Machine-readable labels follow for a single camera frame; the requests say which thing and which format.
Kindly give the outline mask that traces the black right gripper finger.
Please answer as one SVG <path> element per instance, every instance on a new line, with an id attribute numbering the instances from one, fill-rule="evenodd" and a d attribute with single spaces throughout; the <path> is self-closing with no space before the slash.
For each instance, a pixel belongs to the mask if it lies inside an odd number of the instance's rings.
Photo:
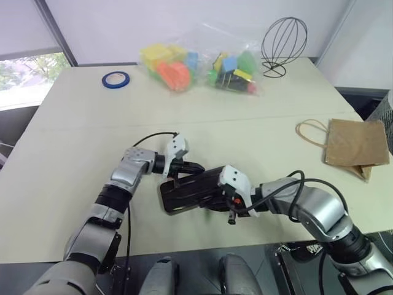
<path id="1" fill-rule="evenodd" d="M 217 212 L 228 212 L 229 211 L 229 207 L 226 203 L 226 200 L 220 199 L 220 198 L 202 200 L 200 202 L 200 207 L 206 208 L 206 209 L 209 209 L 212 211 L 217 211 Z"/>

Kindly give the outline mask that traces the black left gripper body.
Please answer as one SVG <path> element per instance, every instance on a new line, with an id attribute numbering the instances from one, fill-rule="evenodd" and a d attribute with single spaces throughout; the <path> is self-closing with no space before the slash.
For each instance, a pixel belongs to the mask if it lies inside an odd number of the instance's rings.
<path id="1" fill-rule="evenodd" d="M 173 180 L 173 186 L 178 187 L 179 173 L 183 170 L 184 160 L 173 159 L 169 165 L 168 178 Z"/>

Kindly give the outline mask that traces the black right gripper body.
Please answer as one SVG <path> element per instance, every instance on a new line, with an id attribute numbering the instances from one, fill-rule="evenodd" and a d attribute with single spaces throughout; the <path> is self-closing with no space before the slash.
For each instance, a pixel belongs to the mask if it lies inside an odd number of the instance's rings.
<path id="1" fill-rule="evenodd" d="M 225 202 L 230 209 L 237 214 L 244 214 L 246 212 L 246 207 L 241 197 L 236 193 L 236 189 L 230 185 L 223 186 Z"/>

